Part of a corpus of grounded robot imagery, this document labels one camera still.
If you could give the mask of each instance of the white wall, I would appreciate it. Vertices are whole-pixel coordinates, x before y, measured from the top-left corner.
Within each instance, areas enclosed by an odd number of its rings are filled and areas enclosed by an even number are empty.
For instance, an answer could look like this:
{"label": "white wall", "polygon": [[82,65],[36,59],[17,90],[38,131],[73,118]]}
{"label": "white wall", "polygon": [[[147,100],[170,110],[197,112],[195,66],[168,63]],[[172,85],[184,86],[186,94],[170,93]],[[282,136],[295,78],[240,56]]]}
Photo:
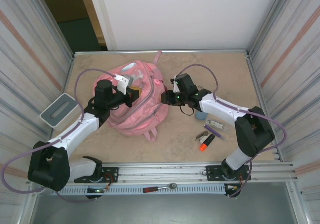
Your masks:
{"label": "white wall", "polygon": [[93,0],[110,50],[248,48],[275,0]]}

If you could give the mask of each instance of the small blue object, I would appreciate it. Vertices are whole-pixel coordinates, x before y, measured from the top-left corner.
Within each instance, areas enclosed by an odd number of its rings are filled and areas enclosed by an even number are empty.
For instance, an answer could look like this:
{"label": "small blue object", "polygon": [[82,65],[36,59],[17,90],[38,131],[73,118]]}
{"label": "small blue object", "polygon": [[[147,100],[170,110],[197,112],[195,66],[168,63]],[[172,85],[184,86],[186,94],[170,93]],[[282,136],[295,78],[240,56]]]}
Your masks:
{"label": "small blue object", "polygon": [[195,117],[198,119],[198,120],[205,120],[208,116],[208,113],[205,113],[205,112],[201,112],[201,111],[198,111],[196,110],[196,113],[195,113]]}

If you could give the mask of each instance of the orange stripe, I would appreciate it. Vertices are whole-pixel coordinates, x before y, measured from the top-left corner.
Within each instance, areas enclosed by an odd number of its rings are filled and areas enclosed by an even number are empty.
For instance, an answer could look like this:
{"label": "orange stripe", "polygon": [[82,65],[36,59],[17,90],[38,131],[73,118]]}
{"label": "orange stripe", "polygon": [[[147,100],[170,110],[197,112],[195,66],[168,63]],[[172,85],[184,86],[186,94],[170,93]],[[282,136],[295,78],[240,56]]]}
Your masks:
{"label": "orange stripe", "polygon": [[62,86],[59,82],[54,78],[54,76],[50,73],[50,71],[45,67],[40,58],[36,55],[34,50],[30,47],[30,45],[25,41],[25,39],[21,36],[21,34],[16,30],[10,20],[5,16],[2,10],[0,10],[0,19],[4,23],[4,25],[11,31],[11,33],[15,36],[15,38],[20,42],[23,48],[29,53],[29,55],[35,60],[35,62],[40,66],[40,68],[45,72],[45,74],[49,77],[49,79],[54,83],[54,85],[62,90]]}
{"label": "orange stripe", "polygon": [[297,175],[307,174],[309,172],[320,169],[320,160],[314,161],[310,164],[303,165],[297,169],[295,169]]}
{"label": "orange stripe", "polygon": [[22,177],[22,178],[27,178],[28,177],[28,174],[25,173],[24,171],[22,170],[19,170],[19,169],[16,169],[16,168],[13,168],[13,167],[10,167],[8,166],[6,169],[6,174],[10,174],[10,175],[15,175],[15,176],[18,176],[18,177]]}
{"label": "orange stripe", "polygon": [[282,64],[282,62],[286,59],[288,54],[291,52],[291,50],[294,48],[294,46],[301,40],[301,38],[306,34],[306,32],[311,28],[311,26],[315,23],[317,18],[320,16],[320,6],[315,10],[315,12],[310,16],[308,21],[305,23],[305,25],[302,27],[302,29],[297,34],[296,38],[293,40],[293,42],[289,45],[289,47],[285,50],[285,52],[281,55],[281,57],[278,59],[276,64],[273,66],[273,68],[270,70],[266,78],[261,82],[261,87],[263,88],[266,85],[266,82],[270,79],[270,77],[274,74],[274,72],[279,68],[279,66]]}

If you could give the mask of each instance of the corrugated metal panel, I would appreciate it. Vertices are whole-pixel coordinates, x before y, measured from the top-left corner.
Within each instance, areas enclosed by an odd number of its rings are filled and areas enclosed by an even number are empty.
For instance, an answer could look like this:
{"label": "corrugated metal panel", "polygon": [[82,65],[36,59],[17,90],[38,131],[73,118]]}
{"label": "corrugated metal panel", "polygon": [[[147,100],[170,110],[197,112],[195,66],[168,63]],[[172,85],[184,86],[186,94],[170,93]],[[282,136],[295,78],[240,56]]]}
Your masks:
{"label": "corrugated metal panel", "polygon": [[[72,52],[42,0],[0,0],[0,167],[26,152],[51,129],[39,114],[63,91]],[[7,169],[7,181],[24,189],[30,156]],[[17,217],[22,195],[0,184],[0,222]]]}
{"label": "corrugated metal panel", "polygon": [[285,0],[250,51],[269,113],[287,128],[283,158],[294,163],[314,221],[320,219],[319,17],[320,0]]}

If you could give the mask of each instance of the beige floor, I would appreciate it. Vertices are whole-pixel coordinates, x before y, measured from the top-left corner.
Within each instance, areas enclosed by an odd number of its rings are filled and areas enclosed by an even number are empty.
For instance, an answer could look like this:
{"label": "beige floor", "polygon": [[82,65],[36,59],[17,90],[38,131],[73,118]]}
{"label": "beige floor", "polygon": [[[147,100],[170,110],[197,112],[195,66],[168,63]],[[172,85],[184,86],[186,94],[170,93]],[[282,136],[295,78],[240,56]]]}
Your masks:
{"label": "beige floor", "polygon": [[[74,95],[78,74],[88,68],[111,70],[136,59],[153,62],[155,53],[91,54],[77,55],[67,92]],[[165,84],[172,88],[170,78],[185,66],[202,63],[216,74],[220,88],[217,95],[235,104],[247,107],[259,105],[253,82],[243,53],[163,53],[159,60]],[[210,73],[201,67],[188,69],[198,86],[213,90],[216,86]],[[100,76],[97,71],[85,73],[78,86],[78,97],[83,105],[93,96],[94,80]],[[181,113],[179,107],[170,106],[166,120],[157,127],[158,139],[149,142],[144,136],[128,137],[117,132],[106,123],[90,135],[72,154],[72,159],[89,155],[103,162],[178,162],[178,161],[222,161],[237,148],[235,130],[221,132],[226,141],[219,138],[201,152],[195,137],[204,131],[204,121]],[[271,151],[263,153],[257,160],[273,160]]]}

